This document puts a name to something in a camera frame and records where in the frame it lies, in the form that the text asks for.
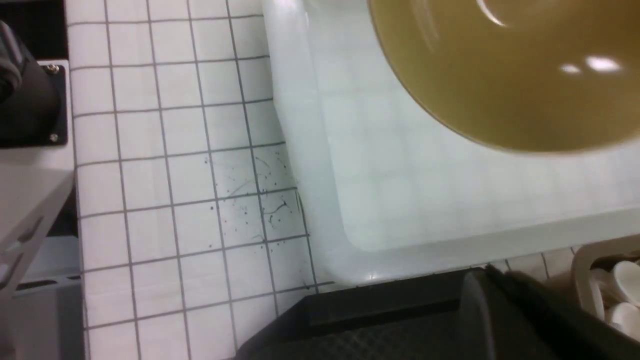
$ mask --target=white tiled countertop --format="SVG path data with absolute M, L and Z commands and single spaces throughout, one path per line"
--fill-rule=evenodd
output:
M 67 22 L 87 359 L 231 358 L 335 288 L 312 260 L 259 0 L 67 0 Z M 572 257 L 496 265 L 546 279 Z

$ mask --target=screw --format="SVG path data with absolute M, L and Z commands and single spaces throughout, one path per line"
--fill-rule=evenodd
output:
M 49 64 L 45 66 L 44 69 L 52 75 L 55 75 L 58 73 L 58 71 L 60 71 L 60 68 L 57 65 L 53 65 L 53 64 Z

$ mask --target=yellow bowl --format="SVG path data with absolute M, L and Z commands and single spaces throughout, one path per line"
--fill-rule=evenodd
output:
M 413 98 L 476 142 L 577 151 L 640 129 L 640 1 L 369 0 Z

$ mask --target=white cup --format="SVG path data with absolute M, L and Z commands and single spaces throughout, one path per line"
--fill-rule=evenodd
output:
M 640 341 L 640 310 L 628 302 L 622 302 L 605 313 L 605 321 L 616 330 Z
M 640 265 L 631 261 L 620 261 L 611 270 L 617 296 L 634 306 L 640 306 Z

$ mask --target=translucent plastic tub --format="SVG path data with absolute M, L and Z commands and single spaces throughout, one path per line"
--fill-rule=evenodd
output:
M 314 261 L 339 281 L 410 277 L 640 233 L 639 142 L 566 156 L 477 145 L 432 119 L 399 84 L 366 0 L 263 5 L 275 104 Z

